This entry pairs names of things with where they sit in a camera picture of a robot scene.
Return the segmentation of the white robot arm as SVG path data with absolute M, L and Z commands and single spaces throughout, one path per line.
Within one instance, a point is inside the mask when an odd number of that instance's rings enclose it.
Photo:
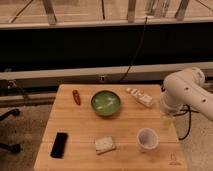
M 213 94 L 203 88 L 204 83 L 205 75 L 197 67 L 169 74 L 160 95 L 161 110 L 174 116 L 186 104 L 213 122 Z

